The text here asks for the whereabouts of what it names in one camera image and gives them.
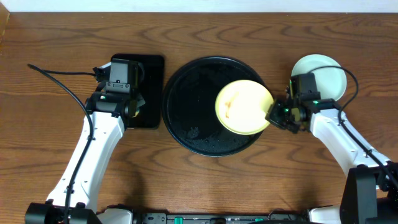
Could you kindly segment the green yellow scrub sponge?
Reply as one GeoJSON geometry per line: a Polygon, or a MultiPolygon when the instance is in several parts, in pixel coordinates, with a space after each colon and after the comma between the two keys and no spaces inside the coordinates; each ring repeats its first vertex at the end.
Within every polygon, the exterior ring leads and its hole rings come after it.
{"type": "Polygon", "coordinates": [[[139,108],[140,108],[140,106],[136,107],[136,112],[133,114],[134,115],[133,117],[136,117],[139,114],[139,111],[140,111],[139,108]]]}

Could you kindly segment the yellow plate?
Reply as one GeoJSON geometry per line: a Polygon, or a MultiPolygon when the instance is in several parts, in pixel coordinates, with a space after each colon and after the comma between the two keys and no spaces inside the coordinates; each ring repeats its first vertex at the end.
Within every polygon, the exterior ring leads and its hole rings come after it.
{"type": "Polygon", "coordinates": [[[269,90],[252,80],[237,80],[218,93],[215,112],[219,122],[229,131],[252,135],[265,130],[266,120],[274,99],[269,90]]]}

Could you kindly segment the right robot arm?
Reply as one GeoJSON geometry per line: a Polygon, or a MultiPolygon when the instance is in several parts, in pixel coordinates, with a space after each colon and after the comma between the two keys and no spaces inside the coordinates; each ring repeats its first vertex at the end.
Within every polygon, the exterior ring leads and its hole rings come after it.
{"type": "Polygon", "coordinates": [[[340,205],[309,209],[310,223],[397,223],[397,163],[355,130],[337,102],[275,100],[266,120],[293,133],[312,133],[346,175],[340,205]]]}

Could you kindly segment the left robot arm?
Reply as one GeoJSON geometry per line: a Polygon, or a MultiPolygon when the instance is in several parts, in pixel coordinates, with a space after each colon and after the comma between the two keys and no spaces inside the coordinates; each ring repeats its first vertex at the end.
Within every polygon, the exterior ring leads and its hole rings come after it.
{"type": "Polygon", "coordinates": [[[62,178],[45,203],[31,203],[26,223],[132,223],[133,213],[97,212],[99,189],[110,157],[143,103],[139,82],[103,81],[81,106],[83,129],[62,178]]]}

